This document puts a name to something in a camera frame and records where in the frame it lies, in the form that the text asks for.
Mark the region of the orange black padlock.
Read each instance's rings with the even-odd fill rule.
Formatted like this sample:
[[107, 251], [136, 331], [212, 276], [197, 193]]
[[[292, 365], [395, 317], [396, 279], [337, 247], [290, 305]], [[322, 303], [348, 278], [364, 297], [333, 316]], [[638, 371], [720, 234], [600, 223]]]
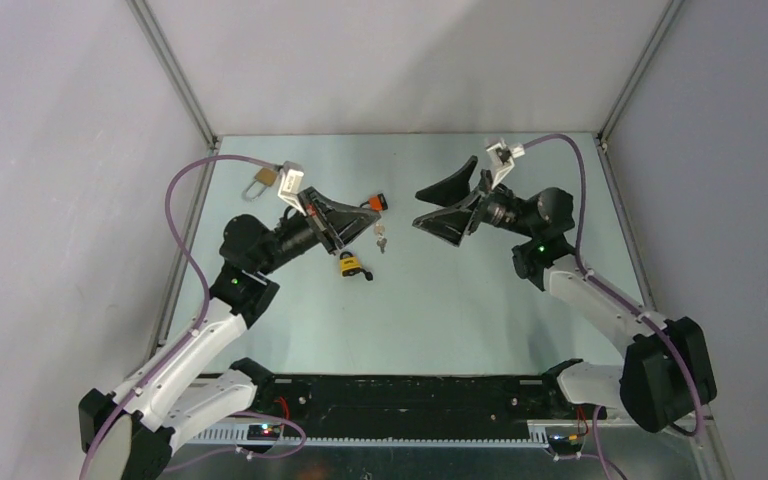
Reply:
[[369, 208], [376, 212], [383, 212], [389, 209], [389, 203], [383, 193], [369, 197], [360, 204], [361, 208]]

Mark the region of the silver key bunch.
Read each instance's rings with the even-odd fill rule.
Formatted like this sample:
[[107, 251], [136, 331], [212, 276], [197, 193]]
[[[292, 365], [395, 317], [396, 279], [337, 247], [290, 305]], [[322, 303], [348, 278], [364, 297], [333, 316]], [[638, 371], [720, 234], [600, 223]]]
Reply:
[[382, 223], [376, 222], [375, 225], [373, 226], [373, 231], [375, 234], [376, 246], [379, 249], [379, 252], [381, 254], [384, 254], [386, 252], [386, 247], [388, 242], [388, 239], [386, 238], [386, 235], [385, 235], [386, 227]]

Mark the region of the yellow padlock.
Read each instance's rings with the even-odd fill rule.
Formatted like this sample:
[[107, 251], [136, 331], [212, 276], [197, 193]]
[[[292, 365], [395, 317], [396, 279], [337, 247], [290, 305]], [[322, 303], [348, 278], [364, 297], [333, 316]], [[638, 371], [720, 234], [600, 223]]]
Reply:
[[350, 251], [342, 251], [338, 256], [338, 266], [342, 277], [365, 275], [366, 270], [358, 260], [358, 257]]

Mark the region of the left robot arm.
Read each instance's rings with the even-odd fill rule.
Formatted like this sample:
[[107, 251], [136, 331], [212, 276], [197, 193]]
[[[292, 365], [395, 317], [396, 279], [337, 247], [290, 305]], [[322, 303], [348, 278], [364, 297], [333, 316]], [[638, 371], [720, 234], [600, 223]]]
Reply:
[[321, 245], [342, 252], [381, 218], [363, 203], [336, 202], [309, 187], [273, 229], [250, 214], [228, 221], [213, 283], [194, 318], [109, 393], [90, 390], [79, 403], [85, 460], [82, 479], [156, 479], [191, 439], [225, 417], [264, 416], [276, 403], [269, 371], [244, 358], [196, 390], [192, 382], [230, 343], [248, 332], [276, 297], [269, 274]]

